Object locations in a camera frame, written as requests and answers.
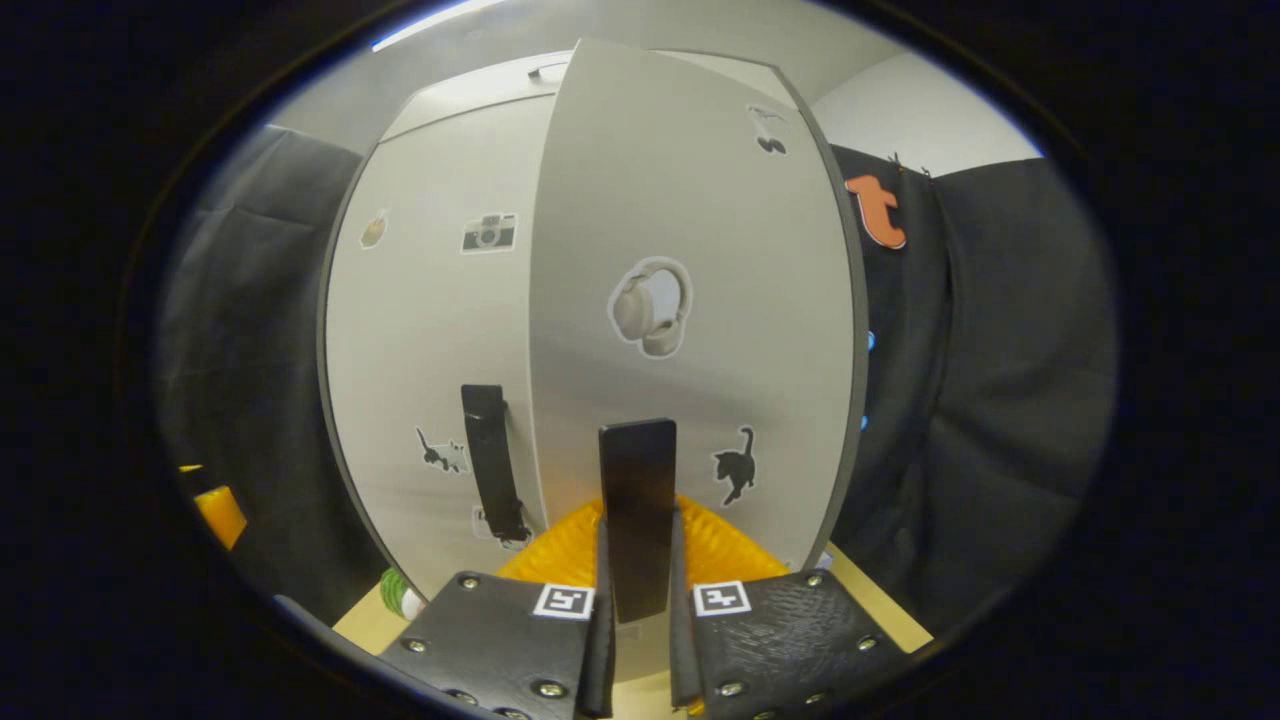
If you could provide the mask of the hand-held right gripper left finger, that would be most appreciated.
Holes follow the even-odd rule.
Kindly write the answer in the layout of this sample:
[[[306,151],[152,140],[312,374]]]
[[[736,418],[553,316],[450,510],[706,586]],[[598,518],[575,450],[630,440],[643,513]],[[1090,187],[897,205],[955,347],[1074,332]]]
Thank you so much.
[[[591,501],[499,571],[458,571],[381,660],[508,719],[609,719],[616,666],[605,511]]]

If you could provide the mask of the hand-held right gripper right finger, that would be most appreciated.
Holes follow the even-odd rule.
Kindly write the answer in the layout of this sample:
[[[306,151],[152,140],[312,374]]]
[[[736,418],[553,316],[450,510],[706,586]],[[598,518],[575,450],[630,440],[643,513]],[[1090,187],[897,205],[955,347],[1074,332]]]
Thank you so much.
[[[681,497],[672,527],[669,680],[691,719],[837,719],[916,648],[900,609],[831,568],[790,571]]]

